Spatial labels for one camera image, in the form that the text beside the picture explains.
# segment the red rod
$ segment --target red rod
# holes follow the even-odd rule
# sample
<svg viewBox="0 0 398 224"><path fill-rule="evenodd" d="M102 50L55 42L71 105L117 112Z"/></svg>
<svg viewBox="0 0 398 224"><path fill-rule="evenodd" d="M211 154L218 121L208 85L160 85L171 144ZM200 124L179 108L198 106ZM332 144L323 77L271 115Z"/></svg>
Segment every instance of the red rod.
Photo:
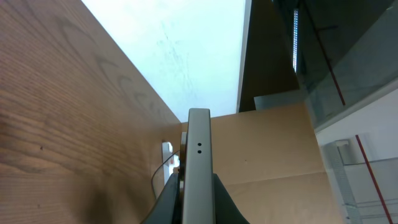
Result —
<svg viewBox="0 0 398 224"><path fill-rule="evenodd" d="M338 83L337 83L337 79L336 79L335 73L333 72L333 68L331 67L331 64L330 64L330 62L329 62L329 59L328 59L328 57L327 57L326 50L325 50L325 48L324 48L324 46L323 46L323 44L322 44L321 38L319 37L318 30L317 30L317 28L315 27L315 23L314 23L314 21L313 21L313 19L312 19L312 16L311 16L311 14L310 14L310 11L308 10L307 3L305 3L305 1L303 1L303 5L304 5L304 8L305 8L305 10L306 10L306 12L307 12L307 14L308 14L308 18L310 18L310 22L311 22L311 25L312 25L312 29L313 29L313 31L314 31L314 33L315 33L315 36L317 37L319 46L321 47L321 50L322 50L323 57L324 57L325 60L326 60L326 64L328 65L328 68L329 68L331 77L332 77L332 79L333 79L333 81L334 81L334 83L335 83L335 86L336 86L336 89L337 89L337 92L338 92L338 96L340 97L340 100L341 100L341 103L343 104L343 106L345 106L346 102L345 102L345 100L344 100L344 98L343 98L343 94L341 93L340 87L339 87L339 85L338 85Z"/></svg>
<svg viewBox="0 0 398 224"><path fill-rule="evenodd" d="M376 178L374 177L371 164L369 163L368 157L366 156L365 150L363 149L361 140L359 139L358 135L355 135L355 137L356 137L356 140L357 140L357 142L359 144L359 147L361 148L362 156L365 159L366 166L368 167L368 171L369 171L369 173L370 173L370 175L372 177L372 181L373 181L374 187L376 188L377 194L379 195L379 199L381 201L381 205L383 206L384 212L387 215L388 222L390 224L393 224L391 216L390 216L390 213L388 212L388 208L387 208L386 202L384 201L383 195L381 195L381 191L380 191L379 185L377 184Z"/></svg>

